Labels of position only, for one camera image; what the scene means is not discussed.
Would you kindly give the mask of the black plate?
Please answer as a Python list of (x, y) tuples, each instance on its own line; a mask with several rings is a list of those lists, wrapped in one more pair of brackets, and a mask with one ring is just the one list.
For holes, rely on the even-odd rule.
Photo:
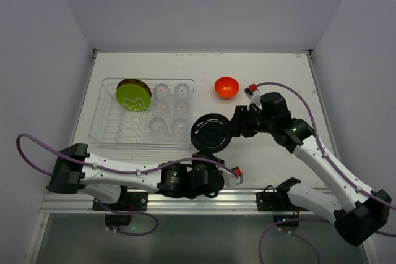
[(226, 132), (229, 124), (228, 118), (221, 114), (201, 116), (191, 127), (190, 139), (193, 147), (210, 153), (224, 150), (232, 140), (232, 136)]

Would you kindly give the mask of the lime green plate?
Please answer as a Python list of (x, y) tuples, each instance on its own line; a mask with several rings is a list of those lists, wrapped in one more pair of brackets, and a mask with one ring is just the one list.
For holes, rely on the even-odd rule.
[(118, 104), (128, 111), (146, 111), (152, 102), (151, 91), (136, 84), (126, 84), (116, 89)]

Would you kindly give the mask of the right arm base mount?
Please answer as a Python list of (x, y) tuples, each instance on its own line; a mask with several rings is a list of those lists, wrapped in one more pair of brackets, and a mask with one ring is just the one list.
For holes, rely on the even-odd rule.
[(294, 206), (283, 193), (278, 193), (275, 187), (268, 185), (263, 191), (256, 193), (257, 210), (271, 212), (274, 223), (279, 222), (278, 227), (295, 230), (299, 221), (288, 222), (299, 218), (300, 208)]

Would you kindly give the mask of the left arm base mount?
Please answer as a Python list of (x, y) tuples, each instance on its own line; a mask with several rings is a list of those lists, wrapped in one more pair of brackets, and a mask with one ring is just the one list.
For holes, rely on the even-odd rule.
[(132, 223), (132, 217), (144, 215), (147, 210), (148, 194), (122, 190), (115, 203), (93, 200), (93, 211), (105, 211), (105, 226), (115, 231), (122, 231)]

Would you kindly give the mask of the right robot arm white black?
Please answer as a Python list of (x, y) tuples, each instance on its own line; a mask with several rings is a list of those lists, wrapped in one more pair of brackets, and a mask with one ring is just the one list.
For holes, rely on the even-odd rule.
[(350, 245), (359, 246), (383, 227), (389, 217), (391, 197), (361, 182), (317, 139), (314, 128), (293, 118), (286, 99), (278, 92), (245, 91), (249, 105), (237, 106), (230, 124), (234, 137), (270, 134), (275, 142), (304, 162), (331, 190), (326, 195), (289, 178), (276, 188), (281, 204), (309, 210), (334, 224)]

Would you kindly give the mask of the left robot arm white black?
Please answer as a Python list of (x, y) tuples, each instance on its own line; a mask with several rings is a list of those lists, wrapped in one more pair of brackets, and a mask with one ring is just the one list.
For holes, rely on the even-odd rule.
[(132, 187), (169, 198), (215, 198), (224, 188), (222, 162), (210, 158), (136, 164), (108, 160), (76, 143), (59, 152), (46, 189), (56, 194), (83, 192), (116, 211), (130, 210)]

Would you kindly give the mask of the orange plastic bowl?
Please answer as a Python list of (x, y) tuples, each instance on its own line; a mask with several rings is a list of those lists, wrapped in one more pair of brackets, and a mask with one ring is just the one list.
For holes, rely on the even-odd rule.
[(214, 83), (214, 90), (220, 98), (229, 100), (239, 93), (239, 83), (233, 77), (220, 77)]

